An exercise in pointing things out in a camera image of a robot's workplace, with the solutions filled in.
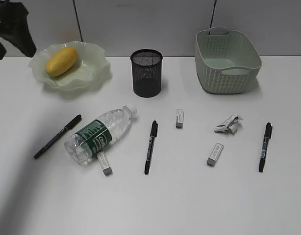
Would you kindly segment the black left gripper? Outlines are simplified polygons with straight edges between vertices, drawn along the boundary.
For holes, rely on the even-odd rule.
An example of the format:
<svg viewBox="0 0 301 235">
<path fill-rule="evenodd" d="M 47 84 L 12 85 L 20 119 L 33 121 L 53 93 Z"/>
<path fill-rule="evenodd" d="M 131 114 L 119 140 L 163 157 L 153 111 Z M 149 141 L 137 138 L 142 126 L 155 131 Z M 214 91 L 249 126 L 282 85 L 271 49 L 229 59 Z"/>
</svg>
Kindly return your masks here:
<svg viewBox="0 0 301 235">
<path fill-rule="evenodd" d="M 0 32 L 10 31 L 9 42 L 26 57 L 32 58 L 36 46 L 27 24 L 28 10 L 21 2 L 0 0 Z M 6 55 L 6 49 L 0 42 L 0 60 Z"/>
</svg>

